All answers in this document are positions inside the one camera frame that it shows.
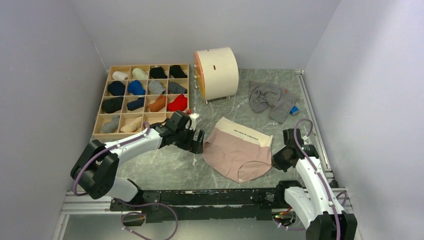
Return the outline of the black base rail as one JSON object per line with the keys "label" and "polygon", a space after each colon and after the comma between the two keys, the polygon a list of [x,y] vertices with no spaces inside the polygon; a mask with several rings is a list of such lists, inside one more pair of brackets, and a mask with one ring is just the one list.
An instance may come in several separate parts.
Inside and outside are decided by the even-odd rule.
{"label": "black base rail", "polygon": [[112,198],[110,211],[139,211],[147,223],[189,220],[255,219],[270,221],[286,212],[289,204],[278,187],[228,188],[209,190],[146,190],[140,200],[125,205]]}

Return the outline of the striped dark rolled sock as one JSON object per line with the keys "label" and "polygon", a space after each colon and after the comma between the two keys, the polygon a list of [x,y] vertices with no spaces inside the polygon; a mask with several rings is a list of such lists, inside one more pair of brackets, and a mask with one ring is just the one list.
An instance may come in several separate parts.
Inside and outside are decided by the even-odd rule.
{"label": "striped dark rolled sock", "polygon": [[179,83],[171,81],[168,84],[168,93],[169,94],[183,95],[183,94],[187,94],[188,90],[185,87],[183,87],[182,85],[180,85]]}

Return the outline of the wooden compartment tray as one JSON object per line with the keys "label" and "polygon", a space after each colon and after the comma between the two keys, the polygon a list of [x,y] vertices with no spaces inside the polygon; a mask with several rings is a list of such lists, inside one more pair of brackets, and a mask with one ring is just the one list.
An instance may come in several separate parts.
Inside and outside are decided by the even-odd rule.
{"label": "wooden compartment tray", "polygon": [[141,132],[137,122],[162,122],[191,113],[189,64],[113,65],[109,68],[92,136],[122,139]]}

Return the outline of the black rolled sock right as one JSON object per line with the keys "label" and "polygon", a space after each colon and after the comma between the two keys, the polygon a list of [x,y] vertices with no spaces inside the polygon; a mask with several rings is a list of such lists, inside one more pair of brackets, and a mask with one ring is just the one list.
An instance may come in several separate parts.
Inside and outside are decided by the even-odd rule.
{"label": "black rolled sock right", "polygon": [[185,79],[188,77],[180,65],[171,65],[169,68],[169,74],[174,79]]}

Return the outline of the pink beige underwear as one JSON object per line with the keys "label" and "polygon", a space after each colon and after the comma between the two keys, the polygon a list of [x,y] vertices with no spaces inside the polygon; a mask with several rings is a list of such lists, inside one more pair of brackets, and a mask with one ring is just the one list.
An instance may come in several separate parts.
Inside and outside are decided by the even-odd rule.
{"label": "pink beige underwear", "polygon": [[222,117],[204,141],[202,157],[221,175],[242,184],[271,169],[272,141],[272,135]]}

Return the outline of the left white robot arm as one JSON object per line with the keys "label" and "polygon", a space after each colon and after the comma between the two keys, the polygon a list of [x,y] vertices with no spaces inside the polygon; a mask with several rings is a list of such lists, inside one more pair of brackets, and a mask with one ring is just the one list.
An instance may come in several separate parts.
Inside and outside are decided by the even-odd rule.
{"label": "left white robot arm", "polygon": [[70,171],[75,196],[104,196],[118,199],[130,210],[145,203],[143,190],[132,180],[117,176],[118,168],[144,153],[174,145],[193,154],[203,152],[204,130],[196,127],[198,113],[176,111],[163,122],[142,123],[142,131],[129,137],[102,143],[89,142]]}

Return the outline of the blue rolled sock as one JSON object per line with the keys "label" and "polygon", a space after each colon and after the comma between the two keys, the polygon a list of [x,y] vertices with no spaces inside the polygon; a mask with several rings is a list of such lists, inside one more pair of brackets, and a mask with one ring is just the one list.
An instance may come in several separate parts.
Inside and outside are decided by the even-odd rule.
{"label": "blue rolled sock", "polygon": [[146,94],[146,90],[139,80],[131,81],[128,84],[127,90],[130,94],[133,94],[135,96],[142,96]]}

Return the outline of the cream cylindrical drum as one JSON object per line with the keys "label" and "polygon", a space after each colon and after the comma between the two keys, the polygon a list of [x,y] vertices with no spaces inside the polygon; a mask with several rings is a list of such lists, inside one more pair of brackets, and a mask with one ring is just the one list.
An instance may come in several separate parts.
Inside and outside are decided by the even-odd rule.
{"label": "cream cylindrical drum", "polygon": [[239,69],[230,47],[198,50],[193,55],[194,78],[205,104],[237,93]]}

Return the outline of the white rolled sock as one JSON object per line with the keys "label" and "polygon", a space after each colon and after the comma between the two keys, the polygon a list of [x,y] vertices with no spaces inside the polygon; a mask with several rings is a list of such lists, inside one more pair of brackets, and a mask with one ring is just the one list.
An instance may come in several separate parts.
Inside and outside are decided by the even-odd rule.
{"label": "white rolled sock", "polygon": [[112,74],[112,79],[114,81],[124,81],[128,79],[128,74],[122,71],[115,71]]}

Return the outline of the blue small object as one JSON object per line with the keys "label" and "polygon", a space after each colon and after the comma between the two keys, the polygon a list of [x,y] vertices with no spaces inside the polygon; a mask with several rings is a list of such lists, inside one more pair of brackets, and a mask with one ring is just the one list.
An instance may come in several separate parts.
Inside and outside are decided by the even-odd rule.
{"label": "blue small object", "polygon": [[297,114],[299,114],[300,110],[297,106],[293,106],[293,108],[290,110],[289,114],[292,116],[295,116]]}

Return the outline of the cream rolled sock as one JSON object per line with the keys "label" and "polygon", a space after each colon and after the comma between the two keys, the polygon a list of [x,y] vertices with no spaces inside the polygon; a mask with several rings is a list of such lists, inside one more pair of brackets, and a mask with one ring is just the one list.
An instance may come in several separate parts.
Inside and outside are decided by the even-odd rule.
{"label": "cream rolled sock", "polygon": [[134,68],[131,74],[135,80],[147,80],[149,78],[148,73],[139,67]]}

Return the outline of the dark navy rolled sock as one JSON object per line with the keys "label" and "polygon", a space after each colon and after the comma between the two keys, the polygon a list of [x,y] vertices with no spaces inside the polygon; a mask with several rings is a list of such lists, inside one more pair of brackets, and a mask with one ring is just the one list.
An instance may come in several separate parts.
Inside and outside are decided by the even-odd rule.
{"label": "dark navy rolled sock", "polygon": [[145,98],[138,97],[136,100],[128,102],[126,106],[129,111],[134,111],[134,110],[143,108],[144,104],[145,104]]}

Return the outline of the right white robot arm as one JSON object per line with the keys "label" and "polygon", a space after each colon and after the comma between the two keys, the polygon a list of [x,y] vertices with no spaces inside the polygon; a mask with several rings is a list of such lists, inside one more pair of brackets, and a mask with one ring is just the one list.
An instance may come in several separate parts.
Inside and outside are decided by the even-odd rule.
{"label": "right white robot arm", "polygon": [[299,129],[283,131],[284,147],[272,157],[274,168],[287,172],[294,168],[298,180],[280,181],[275,188],[274,200],[284,213],[273,216],[281,229],[302,231],[308,240],[353,240],[358,221],[346,212],[325,177],[315,146],[305,144]]}

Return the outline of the orange rolled sock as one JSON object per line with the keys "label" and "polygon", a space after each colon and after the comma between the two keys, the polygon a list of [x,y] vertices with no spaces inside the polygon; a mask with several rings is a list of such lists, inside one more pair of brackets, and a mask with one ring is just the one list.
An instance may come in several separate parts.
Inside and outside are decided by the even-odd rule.
{"label": "orange rolled sock", "polygon": [[151,112],[159,112],[160,110],[162,110],[165,106],[166,106],[166,102],[167,102],[167,97],[165,95],[160,95],[155,102],[149,104],[147,106],[147,108],[151,111]]}

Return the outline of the light grey rolled sock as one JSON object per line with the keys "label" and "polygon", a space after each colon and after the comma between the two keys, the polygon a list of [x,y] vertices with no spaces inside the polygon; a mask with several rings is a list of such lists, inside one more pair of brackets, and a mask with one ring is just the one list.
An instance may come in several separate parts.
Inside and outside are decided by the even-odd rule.
{"label": "light grey rolled sock", "polygon": [[112,117],[111,121],[106,122],[100,129],[101,134],[111,134],[117,131],[120,123],[120,116],[115,115]]}

